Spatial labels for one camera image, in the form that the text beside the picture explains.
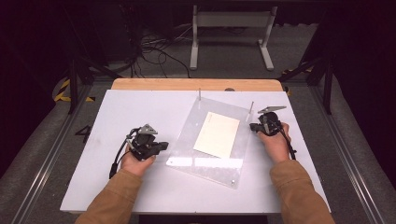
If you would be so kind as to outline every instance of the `transparent plastic board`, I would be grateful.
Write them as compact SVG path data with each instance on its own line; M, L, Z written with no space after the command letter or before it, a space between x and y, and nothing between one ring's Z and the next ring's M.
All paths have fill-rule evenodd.
M239 120L230 158L219 158L194 149L209 112ZM252 115L253 111L247 108L197 97L166 165L237 189L251 134L249 123Z

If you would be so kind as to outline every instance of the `brown sleeve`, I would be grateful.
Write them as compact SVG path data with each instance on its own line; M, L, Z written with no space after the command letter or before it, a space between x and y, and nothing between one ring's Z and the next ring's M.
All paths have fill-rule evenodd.
M128 223L141 183L140 177L119 170L76 223Z
M327 204L315 192L311 178L297 161L282 161L270 176L281 201L285 223L334 223Z

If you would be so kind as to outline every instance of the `white metal frame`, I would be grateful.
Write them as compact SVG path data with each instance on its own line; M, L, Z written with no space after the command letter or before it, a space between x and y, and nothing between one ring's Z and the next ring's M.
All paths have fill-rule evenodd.
M267 49L268 39L274 24L277 7L272 7L271 11L262 12L198 12L197 6L193 7L192 13L192 48L190 69L197 69L198 61L198 27L263 27L265 35L259 39L259 46L265 66L269 71L274 70L270 54Z

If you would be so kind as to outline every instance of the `white tabletop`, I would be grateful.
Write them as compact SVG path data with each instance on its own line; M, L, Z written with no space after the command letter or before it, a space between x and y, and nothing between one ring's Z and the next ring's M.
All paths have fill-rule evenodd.
M290 125L297 160L310 174L316 192L327 202L314 164L283 91L202 91L202 97L250 108L255 112L268 105L285 105L276 111ZM183 128L198 91L107 91L90 138L73 174L61 205L62 211L83 212L108 181L108 173L125 135L149 123L156 141L169 142L143 177L134 204L137 214L272 214L280 212L271 183L272 162L255 134L247 139L247 151L237 189L180 172L166 161Z

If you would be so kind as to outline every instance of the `white paper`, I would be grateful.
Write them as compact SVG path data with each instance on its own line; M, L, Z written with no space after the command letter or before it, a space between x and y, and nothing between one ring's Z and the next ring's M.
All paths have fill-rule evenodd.
M239 120L208 112L194 149L215 157L229 159Z

